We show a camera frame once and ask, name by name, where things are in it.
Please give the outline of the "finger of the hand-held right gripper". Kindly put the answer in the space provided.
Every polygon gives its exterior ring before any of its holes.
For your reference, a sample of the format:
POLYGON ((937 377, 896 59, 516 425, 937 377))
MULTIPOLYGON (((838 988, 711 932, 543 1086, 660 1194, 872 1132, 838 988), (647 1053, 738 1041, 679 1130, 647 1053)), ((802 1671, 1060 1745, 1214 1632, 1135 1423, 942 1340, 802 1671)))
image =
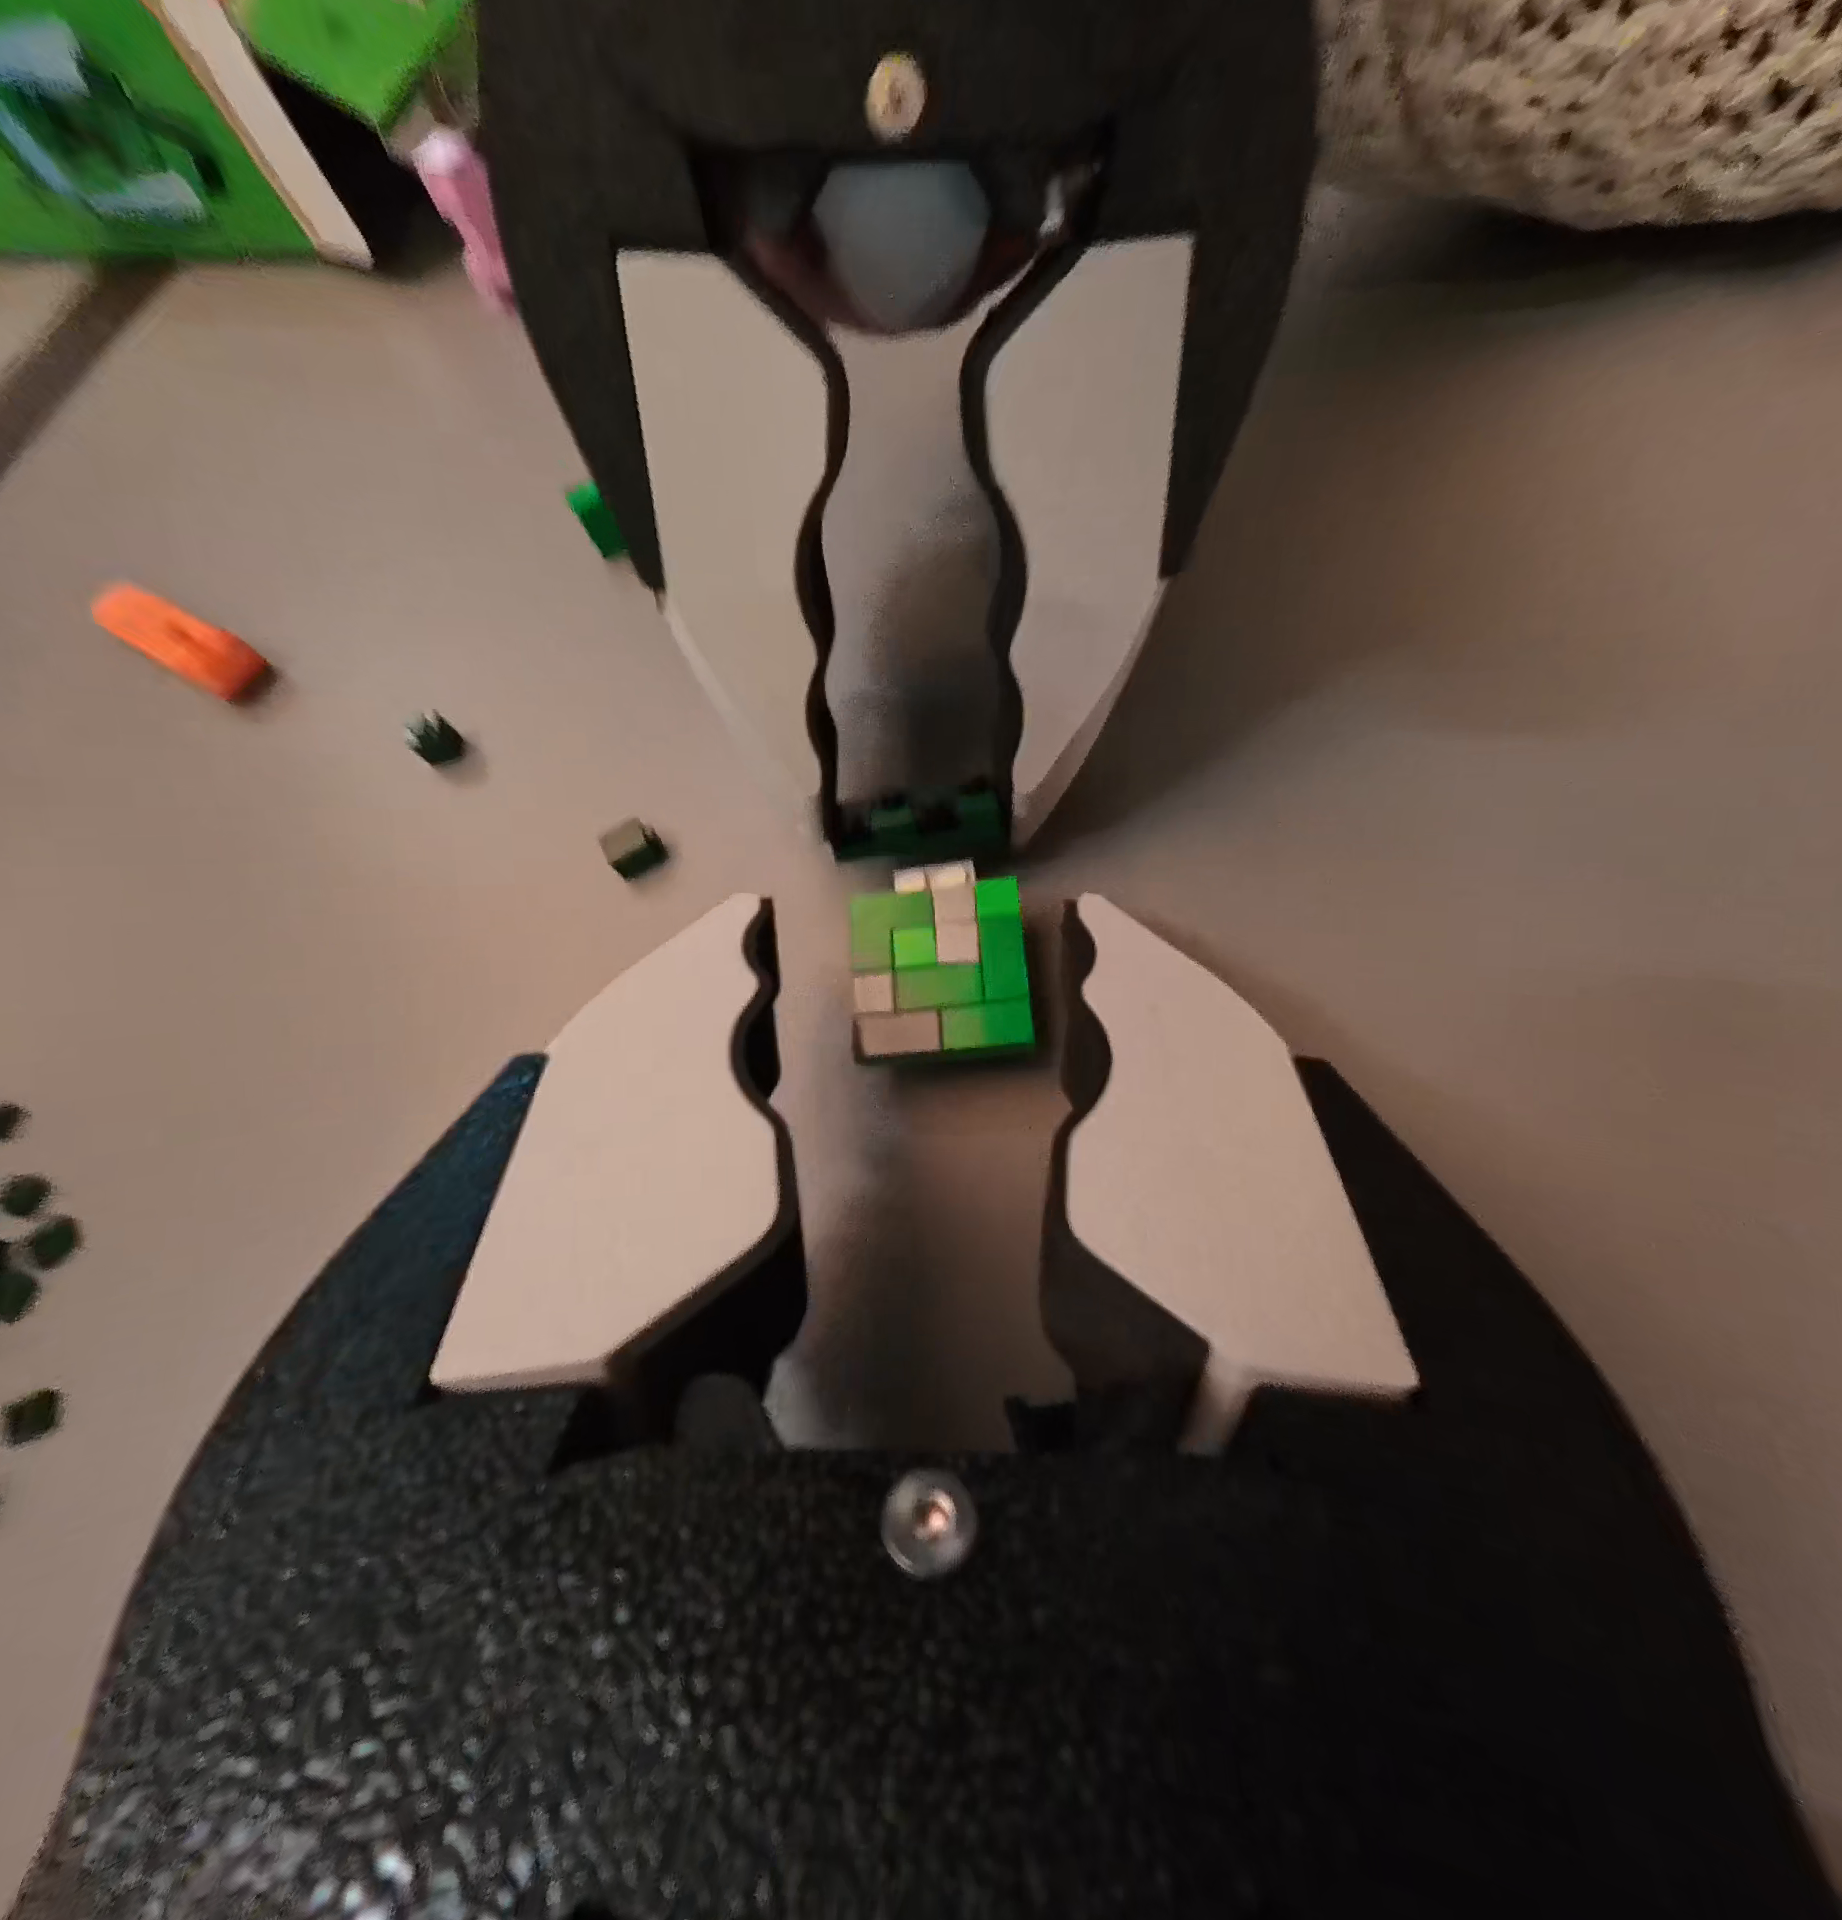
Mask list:
POLYGON ((794 818, 828 823, 825 514, 852 433, 838 349, 802 305, 714 253, 625 248, 616 287, 670 631, 794 818))
POLYGON ((984 471, 997 489, 1005 668, 1020 695, 1011 840, 1044 829, 1165 603, 1187 235, 1042 257, 982 317, 984 471))

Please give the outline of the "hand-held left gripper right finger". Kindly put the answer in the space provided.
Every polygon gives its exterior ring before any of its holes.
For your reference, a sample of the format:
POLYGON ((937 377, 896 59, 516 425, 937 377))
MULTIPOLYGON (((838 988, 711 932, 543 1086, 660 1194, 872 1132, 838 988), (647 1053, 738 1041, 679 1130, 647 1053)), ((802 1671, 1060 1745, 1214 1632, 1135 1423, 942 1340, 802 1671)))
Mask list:
POLYGON ((1060 917, 1039 1312, 1086 1420, 1216 1454, 1263 1387, 1420 1387, 1294 1053, 1102 895, 1060 917))

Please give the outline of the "orange lego brick separator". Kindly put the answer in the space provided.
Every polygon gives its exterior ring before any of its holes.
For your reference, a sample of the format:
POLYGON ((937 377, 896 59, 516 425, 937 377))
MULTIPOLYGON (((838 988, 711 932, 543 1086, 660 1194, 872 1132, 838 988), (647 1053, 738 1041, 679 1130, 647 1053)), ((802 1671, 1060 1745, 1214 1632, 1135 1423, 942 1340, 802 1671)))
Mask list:
POLYGON ((277 679, 271 660, 249 641, 135 582, 101 589, 92 620, 129 651, 229 705, 253 701, 277 679))

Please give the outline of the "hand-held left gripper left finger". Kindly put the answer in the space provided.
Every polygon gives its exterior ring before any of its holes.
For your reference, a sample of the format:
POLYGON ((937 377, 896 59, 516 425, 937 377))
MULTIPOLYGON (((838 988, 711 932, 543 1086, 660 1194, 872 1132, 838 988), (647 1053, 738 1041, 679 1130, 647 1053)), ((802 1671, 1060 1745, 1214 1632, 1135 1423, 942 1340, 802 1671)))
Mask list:
POLYGON ((440 1393, 596 1384, 790 1221, 785 1132, 746 1081, 773 901, 732 893, 550 1041, 451 1320, 440 1393))

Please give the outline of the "pink lego piece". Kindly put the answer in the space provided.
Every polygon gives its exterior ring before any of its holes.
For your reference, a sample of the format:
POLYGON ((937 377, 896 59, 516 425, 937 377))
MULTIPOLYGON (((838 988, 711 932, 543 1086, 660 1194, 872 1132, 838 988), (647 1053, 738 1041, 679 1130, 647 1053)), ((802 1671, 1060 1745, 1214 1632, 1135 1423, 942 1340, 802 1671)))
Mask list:
POLYGON ((516 296, 500 248, 492 180, 477 145, 452 126, 427 131, 414 142, 414 173, 427 190, 433 212, 452 227, 477 296, 515 318, 516 296))

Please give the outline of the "green tiled lego assembly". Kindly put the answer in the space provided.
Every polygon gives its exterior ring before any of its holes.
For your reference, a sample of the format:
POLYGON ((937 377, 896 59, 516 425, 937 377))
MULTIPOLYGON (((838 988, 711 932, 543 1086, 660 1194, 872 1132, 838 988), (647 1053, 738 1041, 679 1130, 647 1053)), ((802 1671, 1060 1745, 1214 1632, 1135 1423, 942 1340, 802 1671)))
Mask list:
POLYGON ((1025 895, 973 859, 893 872, 848 901, 859 1065, 973 1065, 1036 1052, 1025 895))

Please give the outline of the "dark green grey lego piece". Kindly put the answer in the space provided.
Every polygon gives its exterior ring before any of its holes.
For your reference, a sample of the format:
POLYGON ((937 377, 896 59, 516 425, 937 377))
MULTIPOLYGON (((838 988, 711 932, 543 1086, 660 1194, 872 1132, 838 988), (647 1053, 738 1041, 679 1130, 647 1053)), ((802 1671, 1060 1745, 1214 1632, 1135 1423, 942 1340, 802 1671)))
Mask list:
POLYGON ((984 777, 838 802, 828 834, 842 861, 862 857, 938 861, 1005 849, 1010 840, 1005 795, 984 777))

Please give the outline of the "green lego box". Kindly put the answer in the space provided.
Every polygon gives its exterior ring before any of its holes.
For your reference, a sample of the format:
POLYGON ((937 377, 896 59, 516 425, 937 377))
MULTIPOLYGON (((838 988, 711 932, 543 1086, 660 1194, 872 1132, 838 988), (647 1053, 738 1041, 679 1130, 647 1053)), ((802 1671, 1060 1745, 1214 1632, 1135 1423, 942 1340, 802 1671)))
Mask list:
POLYGON ((473 4, 0 4, 0 257, 371 269, 473 118, 473 4))

